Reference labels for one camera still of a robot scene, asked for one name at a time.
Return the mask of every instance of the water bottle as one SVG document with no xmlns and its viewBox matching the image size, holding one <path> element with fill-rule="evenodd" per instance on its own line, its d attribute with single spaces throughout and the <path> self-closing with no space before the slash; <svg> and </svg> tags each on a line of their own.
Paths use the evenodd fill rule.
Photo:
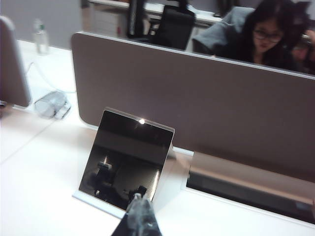
<svg viewBox="0 0 315 236">
<path fill-rule="evenodd" d="M 45 30 L 45 26 L 40 19 L 34 21 L 34 41 L 36 45 L 37 53 L 40 55 L 46 55 L 49 51 L 48 34 Z"/>
</svg>

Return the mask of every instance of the chair backrest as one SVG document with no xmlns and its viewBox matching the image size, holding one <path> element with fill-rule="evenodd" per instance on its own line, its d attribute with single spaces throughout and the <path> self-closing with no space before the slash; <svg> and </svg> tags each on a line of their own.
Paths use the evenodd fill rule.
<svg viewBox="0 0 315 236">
<path fill-rule="evenodd" d="M 143 37 L 144 3 L 146 0 L 130 0 L 127 22 L 127 36 L 129 38 Z"/>
<path fill-rule="evenodd" d="M 166 5 L 152 43 L 184 50 L 194 23 L 195 14 L 192 11 Z"/>
</svg>

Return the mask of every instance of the gray fabric panel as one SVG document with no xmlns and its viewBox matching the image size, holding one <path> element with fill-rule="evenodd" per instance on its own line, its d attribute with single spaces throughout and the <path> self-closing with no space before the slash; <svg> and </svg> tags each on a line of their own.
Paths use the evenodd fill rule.
<svg viewBox="0 0 315 236">
<path fill-rule="evenodd" d="M 173 145 L 315 182 L 315 80 L 75 34 L 81 118 L 108 106 L 174 127 Z"/>
</svg>

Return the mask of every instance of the tablet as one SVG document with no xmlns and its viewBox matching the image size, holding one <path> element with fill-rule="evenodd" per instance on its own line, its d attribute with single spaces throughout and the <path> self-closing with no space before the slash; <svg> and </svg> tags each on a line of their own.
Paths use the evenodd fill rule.
<svg viewBox="0 0 315 236">
<path fill-rule="evenodd" d="M 153 200 L 174 129 L 115 109 L 103 113 L 79 191 L 122 210 Z"/>
</svg>

